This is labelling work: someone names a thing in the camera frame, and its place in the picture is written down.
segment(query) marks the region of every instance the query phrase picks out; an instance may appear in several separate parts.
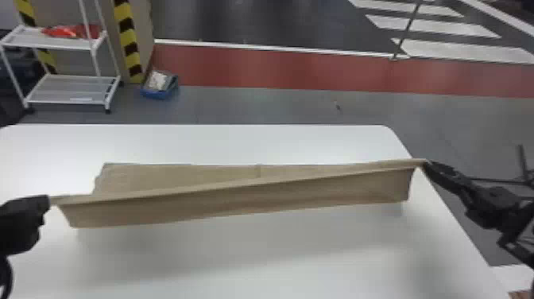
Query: wheel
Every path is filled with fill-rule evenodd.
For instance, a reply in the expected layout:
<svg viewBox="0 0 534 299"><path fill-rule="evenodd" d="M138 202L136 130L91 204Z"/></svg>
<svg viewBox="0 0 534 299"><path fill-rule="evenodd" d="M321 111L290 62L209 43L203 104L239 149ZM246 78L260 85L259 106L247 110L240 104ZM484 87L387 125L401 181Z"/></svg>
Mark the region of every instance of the wheel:
<svg viewBox="0 0 534 299"><path fill-rule="evenodd" d="M27 115L32 115L35 113L35 108L29 106L28 108L24 109L24 112L27 114Z"/></svg>

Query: red object on shelf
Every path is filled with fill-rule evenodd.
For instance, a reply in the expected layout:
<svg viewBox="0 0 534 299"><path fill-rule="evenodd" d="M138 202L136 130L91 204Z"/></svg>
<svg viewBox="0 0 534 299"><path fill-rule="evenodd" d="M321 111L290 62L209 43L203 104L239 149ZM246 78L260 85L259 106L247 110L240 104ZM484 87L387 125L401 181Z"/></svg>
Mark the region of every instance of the red object on shelf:
<svg viewBox="0 0 534 299"><path fill-rule="evenodd" d="M99 38L100 31L102 30L100 25L89 25L89 34L92 39ZM87 38L87 31L85 25L59 25L54 27L43 28L42 33L49 35L50 37L62 37L62 38Z"/></svg>

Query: beige cloth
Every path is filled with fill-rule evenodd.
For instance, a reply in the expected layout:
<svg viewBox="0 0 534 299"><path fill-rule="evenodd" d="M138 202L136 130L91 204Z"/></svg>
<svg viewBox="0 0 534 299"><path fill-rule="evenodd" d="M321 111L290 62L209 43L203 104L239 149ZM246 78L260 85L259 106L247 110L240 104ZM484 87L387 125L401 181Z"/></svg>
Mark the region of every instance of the beige cloth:
<svg viewBox="0 0 534 299"><path fill-rule="evenodd" d="M73 227L166 223L214 216L408 199L424 160L351 165L104 165L95 190L59 196Z"/></svg>

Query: black cable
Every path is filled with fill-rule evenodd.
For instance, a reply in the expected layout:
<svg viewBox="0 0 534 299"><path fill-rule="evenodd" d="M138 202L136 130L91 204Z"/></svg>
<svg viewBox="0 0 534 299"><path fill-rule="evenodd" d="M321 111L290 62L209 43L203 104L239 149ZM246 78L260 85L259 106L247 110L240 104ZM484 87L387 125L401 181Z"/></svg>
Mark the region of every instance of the black cable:
<svg viewBox="0 0 534 299"><path fill-rule="evenodd" d="M0 286L3 286L0 299L9 298L13 289L13 270L6 256L0 258Z"/></svg>

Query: gray floor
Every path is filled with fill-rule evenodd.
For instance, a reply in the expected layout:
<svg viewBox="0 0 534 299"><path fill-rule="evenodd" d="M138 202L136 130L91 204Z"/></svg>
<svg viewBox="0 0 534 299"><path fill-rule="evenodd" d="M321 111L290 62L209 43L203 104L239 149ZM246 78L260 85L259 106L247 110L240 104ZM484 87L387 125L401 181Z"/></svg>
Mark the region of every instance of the gray floor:
<svg viewBox="0 0 534 299"><path fill-rule="evenodd" d="M534 165L534 101L449 95L360 91L301 91L264 88L182 87L169 101L140 97L124 87L114 113L101 107L37 107L22 122L382 124L392 128L414 157L455 165L473 175L519 175L516 144ZM498 233L476 227L459 200L439 190L487 262L518 263L495 245Z"/></svg>

